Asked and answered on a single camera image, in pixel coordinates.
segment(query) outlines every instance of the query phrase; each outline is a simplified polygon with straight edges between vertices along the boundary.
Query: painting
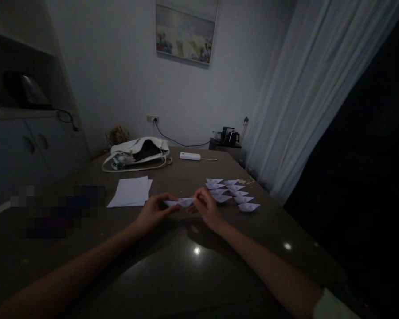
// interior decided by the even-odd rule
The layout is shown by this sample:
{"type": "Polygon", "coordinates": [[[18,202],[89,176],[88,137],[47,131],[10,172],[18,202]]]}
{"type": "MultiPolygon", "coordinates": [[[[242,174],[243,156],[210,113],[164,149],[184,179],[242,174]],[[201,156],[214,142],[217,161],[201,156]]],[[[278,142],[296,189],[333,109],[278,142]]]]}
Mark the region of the painting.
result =
{"type": "Polygon", "coordinates": [[[209,65],[219,0],[156,0],[159,54],[209,65]]]}

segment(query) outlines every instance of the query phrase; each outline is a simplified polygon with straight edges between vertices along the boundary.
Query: curtain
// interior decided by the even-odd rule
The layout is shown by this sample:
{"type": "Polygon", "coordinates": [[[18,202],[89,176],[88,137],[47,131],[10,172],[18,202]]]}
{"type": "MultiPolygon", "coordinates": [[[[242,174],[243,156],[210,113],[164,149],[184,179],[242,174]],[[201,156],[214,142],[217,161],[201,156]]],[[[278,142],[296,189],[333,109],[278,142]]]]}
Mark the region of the curtain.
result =
{"type": "Polygon", "coordinates": [[[281,205],[348,93],[399,20],[399,0],[299,0],[243,140],[281,205]]]}

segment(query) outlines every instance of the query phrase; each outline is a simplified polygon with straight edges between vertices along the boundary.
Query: wall socket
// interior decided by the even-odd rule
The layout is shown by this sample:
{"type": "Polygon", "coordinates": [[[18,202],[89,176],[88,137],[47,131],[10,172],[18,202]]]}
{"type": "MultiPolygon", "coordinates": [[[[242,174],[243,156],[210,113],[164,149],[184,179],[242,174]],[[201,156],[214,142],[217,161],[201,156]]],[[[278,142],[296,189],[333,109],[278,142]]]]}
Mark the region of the wall socket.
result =
{"type": "Polygon", "coordinates": [[[147,115],[146,116],[146,120],[148,121],[148,122],[154,122],[154,118],[156,118],[156,122],[157,123],[159,123],[160,122],[160,117],[158,117],[158,116],[155,116],[155,115],[147,115]]]}

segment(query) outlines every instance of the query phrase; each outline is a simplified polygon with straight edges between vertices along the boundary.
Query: white sleeve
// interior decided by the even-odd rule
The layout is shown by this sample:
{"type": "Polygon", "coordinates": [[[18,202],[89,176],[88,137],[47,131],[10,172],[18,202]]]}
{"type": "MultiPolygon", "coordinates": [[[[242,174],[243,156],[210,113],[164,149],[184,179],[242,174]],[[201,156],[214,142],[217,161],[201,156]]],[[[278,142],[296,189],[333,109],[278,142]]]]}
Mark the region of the white sleeve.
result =
{"type": "Polygon", "coordinates": [[[339,301],[328,289],[319,299],[313,310],[314,319],[360,319],[344,303],[339,301]]]}

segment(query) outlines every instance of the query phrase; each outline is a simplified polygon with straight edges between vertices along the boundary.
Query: small table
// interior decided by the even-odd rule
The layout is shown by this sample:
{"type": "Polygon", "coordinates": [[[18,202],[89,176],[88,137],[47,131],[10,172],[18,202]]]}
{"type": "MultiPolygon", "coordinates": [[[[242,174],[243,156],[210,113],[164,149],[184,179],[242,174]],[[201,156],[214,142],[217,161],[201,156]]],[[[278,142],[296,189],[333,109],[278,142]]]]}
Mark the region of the small table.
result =
{"type": "Polygon", "coordinates": [[[238,143],[235,143],[234,145],[226,145],[212,137],[210,137],[210,144],[208,146],[209,150],[223,151],[229,153],[235,160],[240,159],[241,148],[242,146],[239,145],[238,143]]]}
{"type": "MultiPolygon", "coordinates": [[[[106,190],[104,198],[101,199],[103,193],[98,194],[100,207],[85,210],[63,239],[20,238],[18,229],[26,227],[27,218],[48,214],[41,207],[10,208],[1,213],[0,301],[131,223],[142,207],[104,206],[114,196],[119,179],[141,176],[153,179],[150,195],[169,191],[176,197],[192,196],[206,178],[240,179],[245,185],[242,191],[249,192],[249,196],[255,197],[252,202],[261,206],[246,214],[239,211],[233,199],[220,204],[230,224],[320,285],[346,281],[344,271],[331,256],[229,154],[170,149],[173,164],[163,169],[106,174],[101,171],[106,158],[102,156],[52,186],[49,191],[53,198],[76,194],[77,185],[103,185],[106,190]],[[181,151],[218,161],[182,160],[181,151]]],[[[44,203],[51,206],[59,203],[45,194],[44,203]]],[[[157,318],[183,313],[189,316],[205,309],[234,309],[240,303],[249,304],[255,315],[286,315],[262,281],[222,238],[207,228],[198,213],[190,215],[182,209],[123,253],[73,302],[65,316],[157,318]]]]}

